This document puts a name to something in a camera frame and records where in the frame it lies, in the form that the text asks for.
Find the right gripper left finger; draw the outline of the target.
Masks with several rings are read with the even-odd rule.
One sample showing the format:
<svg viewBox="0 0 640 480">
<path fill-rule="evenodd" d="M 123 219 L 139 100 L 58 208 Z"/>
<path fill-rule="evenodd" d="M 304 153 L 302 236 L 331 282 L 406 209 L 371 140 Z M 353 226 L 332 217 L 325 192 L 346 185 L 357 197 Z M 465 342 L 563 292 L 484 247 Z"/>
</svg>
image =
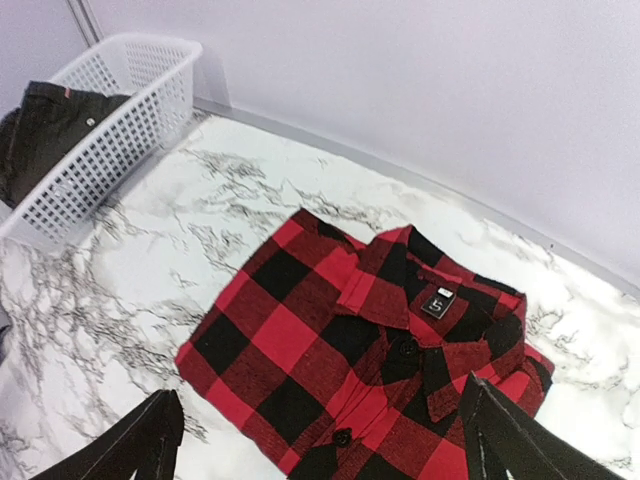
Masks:
<svg viewBox="0 0 640 480">
<path fill-rule="evenodd" d="M 50 479 L 172 479 L 184 435 L 177 392 L 158 390 L 83 449 L 39 473 Z"/>
</svg>

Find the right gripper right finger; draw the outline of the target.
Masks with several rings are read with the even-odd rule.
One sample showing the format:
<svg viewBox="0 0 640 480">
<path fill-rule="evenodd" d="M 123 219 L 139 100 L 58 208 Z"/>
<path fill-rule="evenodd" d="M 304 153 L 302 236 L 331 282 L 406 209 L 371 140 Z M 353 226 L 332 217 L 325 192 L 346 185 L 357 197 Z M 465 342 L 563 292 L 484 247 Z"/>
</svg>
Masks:
<svg viewBox="0 0 640 480">
<path fill-rule="evenodd" d="M 614 480 L 620 476 L 556 437 L 491 383 L 470 374 L 459 414 L 471 479 Z"/>
</svg>

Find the red black plaid shirt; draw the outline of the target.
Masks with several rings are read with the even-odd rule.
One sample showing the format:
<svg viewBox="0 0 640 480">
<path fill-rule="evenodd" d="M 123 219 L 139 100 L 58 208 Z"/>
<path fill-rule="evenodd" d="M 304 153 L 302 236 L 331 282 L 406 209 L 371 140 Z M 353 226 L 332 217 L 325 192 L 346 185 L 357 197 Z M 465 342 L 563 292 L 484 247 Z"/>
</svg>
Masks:
<svg viewBox="0 0 640 480">
<path fill-rule="evenodd" d="M 534 415 L 553 364 L 523 293 L 415 227 L 361 242 L 307 210 L 241 267 L 180 376 L 291 479 L 464 479 L 469 375 Z"/>
</svg>

